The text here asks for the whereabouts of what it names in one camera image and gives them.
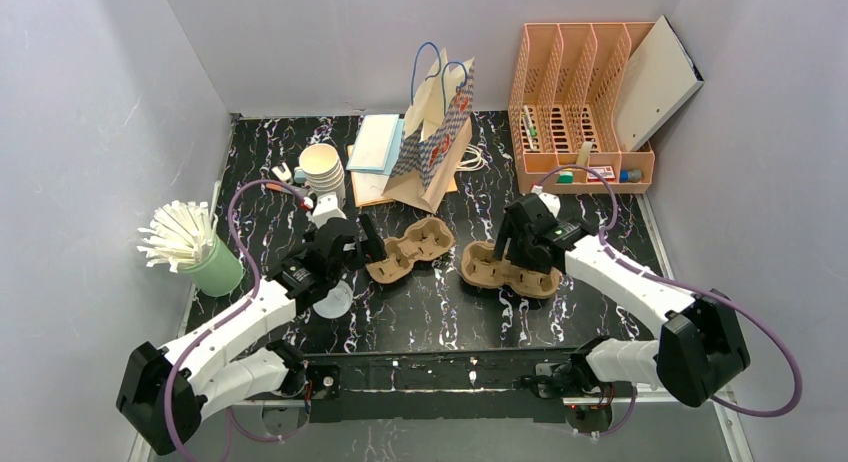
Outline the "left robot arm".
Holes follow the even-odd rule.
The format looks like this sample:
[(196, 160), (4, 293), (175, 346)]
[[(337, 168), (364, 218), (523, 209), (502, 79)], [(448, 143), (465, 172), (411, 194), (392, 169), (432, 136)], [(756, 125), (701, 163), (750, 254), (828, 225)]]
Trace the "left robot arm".
[(344, 315), (352, 303), (344, 275), (386, 257), (369, 215), (329, 218), (257, 288), (207, 323), (161, 347), (145, 342), (134, 349), (117, 410), (155, 453), (168, 455), (222, 409), (261, 393), (299, 391), (306, 377), (293, 346), (277, 341), (248, 357), (242, 352), (309, 310), (328, 319)]

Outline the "stack of white paper cups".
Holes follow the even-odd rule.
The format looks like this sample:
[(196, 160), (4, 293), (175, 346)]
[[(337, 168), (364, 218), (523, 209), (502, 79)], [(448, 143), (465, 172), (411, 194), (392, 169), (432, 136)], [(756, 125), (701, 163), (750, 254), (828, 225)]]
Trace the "stack of white paper cups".
[(317, 197), (334, 194), (339, 206), (345, 206), (345, 171), (334, 146), (325, 143), (307, 146), (299, 156), (299, 168)]

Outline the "blue checkered paper bag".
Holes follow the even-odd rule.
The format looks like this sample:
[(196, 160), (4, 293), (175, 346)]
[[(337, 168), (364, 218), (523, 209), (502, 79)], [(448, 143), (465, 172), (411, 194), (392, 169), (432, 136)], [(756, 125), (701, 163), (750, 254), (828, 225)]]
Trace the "blue checkered paper bag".
[(398, 159), (383, 196), (429, 213), (440, 206), (472, 136), (475, 65), (451, 60), (444, 48), (419, 85), (410, 106)]

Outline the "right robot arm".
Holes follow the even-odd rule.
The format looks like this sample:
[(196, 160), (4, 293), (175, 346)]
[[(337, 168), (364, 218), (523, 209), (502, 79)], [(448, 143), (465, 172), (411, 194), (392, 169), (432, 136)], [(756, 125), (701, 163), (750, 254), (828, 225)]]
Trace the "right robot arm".
[(508, 205), (494, 255), (520, 269), (557, 270), (589, 284), (645, 325), (649, 341), (598, 337), (549, 375), (585, 389), (616, 382), (664, 387), (698, 407), (751, 363), (736, 313), (718, 292), (695, 295), (658, 282), (656, 274), (609, 245), (583, 221), (560, 220), (559, 199), (530, 193)]

